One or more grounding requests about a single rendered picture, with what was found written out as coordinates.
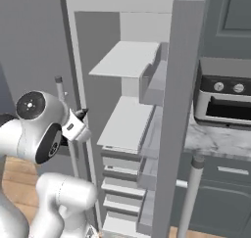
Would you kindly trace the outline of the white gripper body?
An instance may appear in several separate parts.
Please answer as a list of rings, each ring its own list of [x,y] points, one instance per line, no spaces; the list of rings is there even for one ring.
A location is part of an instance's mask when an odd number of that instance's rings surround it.
[[[70,141],[86,142],[91,136],[91,132],[86,124],[82,121],[82,113],[79,117],[74,111],[70,111],[70,118],[67,123],[67,139]]]

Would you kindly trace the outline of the white fridge shelf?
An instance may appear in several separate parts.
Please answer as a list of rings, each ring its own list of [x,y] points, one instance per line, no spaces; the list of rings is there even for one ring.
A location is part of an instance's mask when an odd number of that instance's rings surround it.
[[[97,144],[114,151],[137,154],[153,110],[153,106],[140,104],[135,97],[122,96]]]
[[[158,42],[119,41],[89,74],[139,78],[154,64],[160,47]]]

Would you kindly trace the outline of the white fridge drawer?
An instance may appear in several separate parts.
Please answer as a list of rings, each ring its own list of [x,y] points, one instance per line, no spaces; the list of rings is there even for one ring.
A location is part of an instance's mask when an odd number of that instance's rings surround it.
[[[130,204],[124,204],[119,202],[110,201],[108,199],[104,200],[103,206],[111,212],[120,213],[120,214],[128,214],[138,216],[140,213],[140,207],[134,206]]]
[[[104,166],[103,175],[105,177],[117,178],[128,181],[136,181],[139,175],[140,165],[131,165],[128,167]]]
[[[101,185],[101,188],[107,193],[142,199],[145,196],[146,190],[136,187],[136,184],[123,180],[110,180],[106,178]]]
[[[126,153],[123,151],[116,151],[114,149],[101,149],[101,156],[102,157],[108,157],[108,158],[114,158],[114,159],[122,159],[122,160],[128,160],[128,161],[134,161],[134,162],[140,162],[141,157],[139,155],[135,155],[132,153]]]

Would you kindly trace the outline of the grey fridge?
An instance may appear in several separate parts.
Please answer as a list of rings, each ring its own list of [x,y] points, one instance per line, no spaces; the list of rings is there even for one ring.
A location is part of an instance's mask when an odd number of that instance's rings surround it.
[[[82,145],[86,168],[98,188],[95,223],[103,238],[151,238],[136,231],[138,216],[108,211],[104,200],[130,204],[141,208],[143,199],[107,193],[102,182],[122,180],[105,177],[104,166],[128,167],[140,165],[137,188],[156,191],[158,160],[140,155],[155,108],[143,134],[137,154],[140,162],[101,156],[101,149],[112,149],[97,144],[99,137],[122,96],[139,101],[139,78],[90,75],[91,70],[119,41],[167,42],[170,47],[174,0],[66,0],[71,54],[74,60],[79,102],[89,111],[85,121],[92,133]]]

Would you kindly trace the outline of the clear fridge door bin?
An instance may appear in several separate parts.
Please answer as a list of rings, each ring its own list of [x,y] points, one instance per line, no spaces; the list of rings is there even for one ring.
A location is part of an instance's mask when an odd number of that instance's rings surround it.
[[[160,148],[163,108],[155,108],[152,120],[141,149],[140,155],[146,158],[157,159]]]

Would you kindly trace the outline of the grey fridge door bin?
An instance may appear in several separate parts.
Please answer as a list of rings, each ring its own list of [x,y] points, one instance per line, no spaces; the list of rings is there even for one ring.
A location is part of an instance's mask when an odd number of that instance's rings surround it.
[[[155,200],[155,192],[148,190],[143,199],[140,213],[136,223],[136,231],[141,234],[151,235],[154,200]]]
[[[167,42],[162,42],[154,57],[139,79],[139,102],[145,105],[162,106],[168,65]]]

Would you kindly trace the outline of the grey fridge door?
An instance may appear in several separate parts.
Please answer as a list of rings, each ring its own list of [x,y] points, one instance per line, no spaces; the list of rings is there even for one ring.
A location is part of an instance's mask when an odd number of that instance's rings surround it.
[[[174,0],[151,238],[167,238],[206,0]]]
[[[55,76],[70,66],[60,0],[0,0],[0,71],[16,113],[30,91],[58,98]]]

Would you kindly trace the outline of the grey drawer front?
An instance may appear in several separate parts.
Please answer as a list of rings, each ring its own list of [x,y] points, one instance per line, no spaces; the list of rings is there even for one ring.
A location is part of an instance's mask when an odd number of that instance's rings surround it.
[[[193,155],[189,153],[181,154],[177,176],[178,179],[188,180],[192,157]],[[220,172],[217,170],[217,167],[246,169],[249,171],[249,176]],[[202,179],[251,186],[251,162],[206,156]]]

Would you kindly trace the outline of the white toaster oven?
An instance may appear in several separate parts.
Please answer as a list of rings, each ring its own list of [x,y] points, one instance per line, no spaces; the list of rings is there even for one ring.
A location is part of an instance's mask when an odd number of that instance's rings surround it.
[[[251,131],[251,60],[201,58],[193,114],[202,125]]]

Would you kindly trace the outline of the grey wall cupboard door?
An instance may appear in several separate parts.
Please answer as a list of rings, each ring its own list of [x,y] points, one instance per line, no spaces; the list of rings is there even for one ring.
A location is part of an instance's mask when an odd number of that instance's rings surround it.
[[[203,56],[251,60],[251,0],[207,0]]]

